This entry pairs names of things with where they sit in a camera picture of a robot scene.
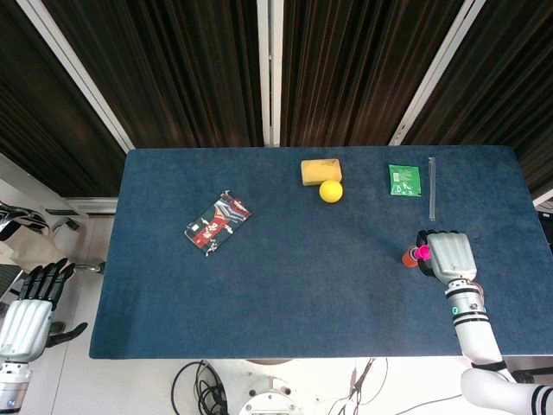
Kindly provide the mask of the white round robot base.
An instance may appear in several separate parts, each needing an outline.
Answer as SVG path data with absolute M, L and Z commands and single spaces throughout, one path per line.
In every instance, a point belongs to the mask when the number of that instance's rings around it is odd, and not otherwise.
M 263 376 L 246 389 L 245 402 L 238 415 L 303 415 L 288 382 Z

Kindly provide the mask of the red green patterned book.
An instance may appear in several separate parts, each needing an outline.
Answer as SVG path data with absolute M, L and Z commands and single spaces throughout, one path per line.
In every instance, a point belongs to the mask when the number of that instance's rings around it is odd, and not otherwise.
M 226 242 L 250 217 L 252 211 L 230 190 L 184 230 L 185 237 L 208 257 Z

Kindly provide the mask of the green foil packet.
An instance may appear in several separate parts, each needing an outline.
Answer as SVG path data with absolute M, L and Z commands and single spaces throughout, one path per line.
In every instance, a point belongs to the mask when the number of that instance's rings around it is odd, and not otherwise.
M 420 197 L 422 195 L 419 168 L 389 165 L 390 195 Z

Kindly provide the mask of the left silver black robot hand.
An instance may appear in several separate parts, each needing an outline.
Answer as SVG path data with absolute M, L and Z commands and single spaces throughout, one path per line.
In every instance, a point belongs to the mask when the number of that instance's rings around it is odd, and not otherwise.
M 39 265 L 26 275 L 0 328 L 0 361 L 29 363 L 44 349 L 70 342 L 87 329 L 82 322 L 68 332 L 51 331 L 54 312 L 75 268 L 76 264 L 62 259 Z

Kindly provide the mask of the dark brown curtain panel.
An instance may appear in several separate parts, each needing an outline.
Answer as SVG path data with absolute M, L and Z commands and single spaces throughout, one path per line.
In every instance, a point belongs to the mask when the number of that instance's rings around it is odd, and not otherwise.
M 264 142 L 256 0 L 42 0 L 138 148 Z
M 16 0 L 0 0 L 0 153 L 63 197 L 118 196 L 124 151 Z
M 486 0 L 403 143 L 507 145 L 553 189 L 553 0 Z
M 463 0 L 284 0 L 282 146 L 387 145 Z

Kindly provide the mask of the silver chair base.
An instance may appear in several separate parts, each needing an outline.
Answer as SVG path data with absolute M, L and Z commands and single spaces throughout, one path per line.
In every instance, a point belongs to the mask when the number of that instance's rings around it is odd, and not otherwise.
M 70 216 L 61 216 L 51 227 L 49 236 L 55 247 L 75 263 L 76 271 L 88 271 L 103 275 L 105 262 L 95 262 L 86 259 L 87 248 L 86 224 L 82 220 Z

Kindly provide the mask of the yellow sponge block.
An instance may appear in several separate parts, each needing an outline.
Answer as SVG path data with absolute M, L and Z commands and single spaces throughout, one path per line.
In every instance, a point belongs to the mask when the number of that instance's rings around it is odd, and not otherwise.
M 304 186 L 318 186 L 324 181 L 342 180 L 340 161 L 337 158 L 302 160 L 300 168 Z

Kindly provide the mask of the white frame post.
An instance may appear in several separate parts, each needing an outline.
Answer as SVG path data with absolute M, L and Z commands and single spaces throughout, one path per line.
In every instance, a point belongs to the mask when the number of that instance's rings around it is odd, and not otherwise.
M 463 1 L 396 130 L 394 130 L 388 143 L 390 146 L 398 146 L 404 142 L 486 3 L 487 0 Z
M 125 154 L 135 149 L 116 114 L 42 0 L 15 0 Z
M 257 0 L 261 111 L 265 147 L 281 146 L 284 0 Z

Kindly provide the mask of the blue velvet tablecloth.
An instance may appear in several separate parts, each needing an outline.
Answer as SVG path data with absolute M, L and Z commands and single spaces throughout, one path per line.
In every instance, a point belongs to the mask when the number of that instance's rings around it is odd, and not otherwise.
M 302 184 L 327 158 L 335 203 Z M 390 164 L 419 168 L 420 197 L 390 195 Z M 206 257 L 184 230 L 225 190 L 252 216 Z M 503 354 L 553 354 L 553 254 L 518 160 L 468 145 L 131 151 L 89 355 L 458 355 L 444 286 L 401 260 L 423 229 L 468 236 Z

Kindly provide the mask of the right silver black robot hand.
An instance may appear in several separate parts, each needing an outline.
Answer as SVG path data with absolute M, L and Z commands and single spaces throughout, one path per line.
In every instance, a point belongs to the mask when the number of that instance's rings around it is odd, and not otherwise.
M 416 237 L 416 247 L 427 246 L 429 259 L 417 260 L 420 271 L 441 283 L 449 285 L 455 280 L 474 281 L 477 268 L 466 234 L 421 230 Z

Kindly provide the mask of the yellow ball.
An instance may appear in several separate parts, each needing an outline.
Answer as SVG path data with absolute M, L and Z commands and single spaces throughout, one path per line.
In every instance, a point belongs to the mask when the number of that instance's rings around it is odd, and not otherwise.
M 326 203 L 338 202 L 343 196 L 343 188 L 339 181 L 326 180 L 319 187 L 319 196 Z

